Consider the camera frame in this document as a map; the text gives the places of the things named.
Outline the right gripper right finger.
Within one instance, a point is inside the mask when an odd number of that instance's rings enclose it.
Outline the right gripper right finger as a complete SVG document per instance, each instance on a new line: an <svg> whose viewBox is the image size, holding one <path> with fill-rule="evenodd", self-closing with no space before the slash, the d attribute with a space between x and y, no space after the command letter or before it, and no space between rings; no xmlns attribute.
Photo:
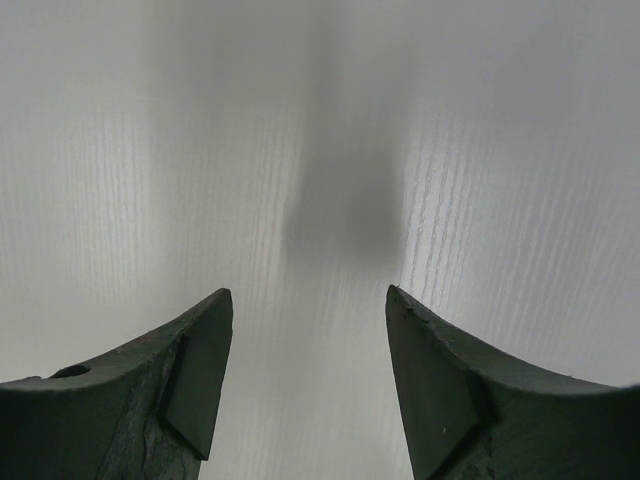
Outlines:
<svg viewBox="0 0 640 480"><path fill-rule="evenodd" d="M386 326L417 479L635 479L639 390L561 375L390 286Z"/></svg>

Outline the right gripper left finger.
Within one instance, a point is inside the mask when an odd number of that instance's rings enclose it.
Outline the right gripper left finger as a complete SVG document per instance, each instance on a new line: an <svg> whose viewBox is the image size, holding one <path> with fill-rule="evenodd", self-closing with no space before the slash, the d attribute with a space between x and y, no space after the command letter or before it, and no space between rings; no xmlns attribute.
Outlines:
<svg viewBox="0 0 640 480"><path fill-rule="evenodd" d="M4 479L195 479L232 340L230 290L100 356L1 385Z"/></svg>

